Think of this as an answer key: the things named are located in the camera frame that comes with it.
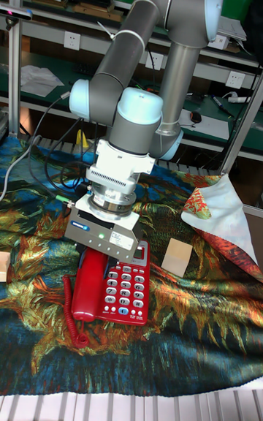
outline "paper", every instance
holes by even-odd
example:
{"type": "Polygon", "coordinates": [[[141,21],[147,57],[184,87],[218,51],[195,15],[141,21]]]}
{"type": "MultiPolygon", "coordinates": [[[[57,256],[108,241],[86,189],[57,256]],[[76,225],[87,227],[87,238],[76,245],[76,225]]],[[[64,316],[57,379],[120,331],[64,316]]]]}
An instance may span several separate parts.
{"type": "Polygon", "coordinates": [[[57,86],[64,84],[49,69],[25,65],[21,69],[21,91],[44,98],[57,86]]]}
{"type": "Polygon", "coordinates": [[[220,17],[218,25],[218,33],[231,36],[233,38],[241,39],[246,41],[246,34],[241,26],[239,20],[232,18],[220,17]]]}
{"type": "Polygon", "coordinates": [[[179,124],[181,125],[182,129],[184,127],[188,130],[193,132],[199,132],[206,135],[212,135],[213,137],[223,138],[224,140],[228,140],[229,138],[229,127],[228,122],[226,121],[219,121],[218,119],[214,119],[212,117],[207,117],[206,115],[202,115],[202,120],[198,124],[194,124],[190,119],[190,111],[183,109],[180,117],[179,117],[179,124]]]}

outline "yellow object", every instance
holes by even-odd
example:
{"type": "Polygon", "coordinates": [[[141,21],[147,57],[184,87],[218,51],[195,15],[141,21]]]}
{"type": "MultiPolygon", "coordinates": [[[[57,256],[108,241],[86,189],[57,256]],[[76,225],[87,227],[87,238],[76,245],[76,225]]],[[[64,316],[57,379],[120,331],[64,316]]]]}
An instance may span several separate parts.
{"type": "MultiPolygon", "coordinates": [[[[81,145],[81,130],[78,130],[77,132],[76,145],[81,145]]],[[[87,142],[85,134],[83,133],[83,148],[88,148],[88,147],[89,147],[89,144],[87,142]]]]}

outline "telephone display screen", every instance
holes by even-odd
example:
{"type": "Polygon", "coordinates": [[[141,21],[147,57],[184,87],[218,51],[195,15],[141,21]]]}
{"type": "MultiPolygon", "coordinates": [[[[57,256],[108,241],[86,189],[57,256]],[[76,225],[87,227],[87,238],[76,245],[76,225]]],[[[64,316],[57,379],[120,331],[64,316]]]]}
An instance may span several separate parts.
{"type": "Polygon", "coordinates": [[[136,251],[134,253],[134,258],[135,259],[142,259],[142,249],[136,249],[136,251]]]}

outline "sunflower pattern fabric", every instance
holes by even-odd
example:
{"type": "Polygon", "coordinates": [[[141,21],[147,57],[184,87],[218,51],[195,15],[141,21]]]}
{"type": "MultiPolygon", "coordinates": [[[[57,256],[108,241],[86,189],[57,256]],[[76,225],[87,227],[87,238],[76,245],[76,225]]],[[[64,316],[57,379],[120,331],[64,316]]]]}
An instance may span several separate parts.
{"type": "MultiPolygon", "coordinates": [[[[2,183],[26,148],[9,138],[0,147],[2,183]]],[[[45,155],[34,147],[33,171],[43,182],[45,155]]],[[[50,173],[55,182],[59,169],[73,158],[54,154],[50,173]]],[[[75,173],[68,170],[67,175],[75,173]]],[[[141,176],[134,210],[151,249],[148,322],[136,327],[95,320],[84,326],[89,346],[77,349],[63,312],[62,276],[76,274],[79,258],[74,243],[64,237],[68,218],[61,203],[33,181],[27,160],[21,161],[0,204],[0,249],[11,252],[7,283],[0,283],[0,394],[176,396],[262,376],[259,269],[255,277],[249,256],[231,243],[204,236],[180,216],[196,187],[216,182],[217,177],[160,167],[141,176]],[[171,237],[193,246],[183,278],[161,269],[171,237]],[[233,257],[239,257],[237,264],[233,257]]]]}

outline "power outlet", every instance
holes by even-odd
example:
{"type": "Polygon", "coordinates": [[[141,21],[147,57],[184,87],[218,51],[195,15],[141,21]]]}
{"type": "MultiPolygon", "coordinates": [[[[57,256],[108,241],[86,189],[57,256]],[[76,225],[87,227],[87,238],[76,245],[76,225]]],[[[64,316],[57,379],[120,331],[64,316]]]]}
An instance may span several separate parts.
{"type": "Polygon", "coordinates": [[[145,67],[147,69],[152,69],[153,65],[154,65],[155,70],[160,70],[161,69],[161,63],[163,61],[164,56],[162,54],[158,54],[158,53],[151,53],[151,55],[152,55],[152,58],[153,58],[153,63],[152,63],[152,60],[150,58],[150,53],[148,53],[145,67]]]}
{"type": "Polygon", "coordinates": [[[80,50],[80,34],[65,31],[64,47],[68,49],[80,50]]]}
{"type": "Polygon", "coordinates": [[[231,86],[232,88],[241,88],[244,79],[245,79],[244,73],[231,71],[226,81],[226,86],[231,86]]]}

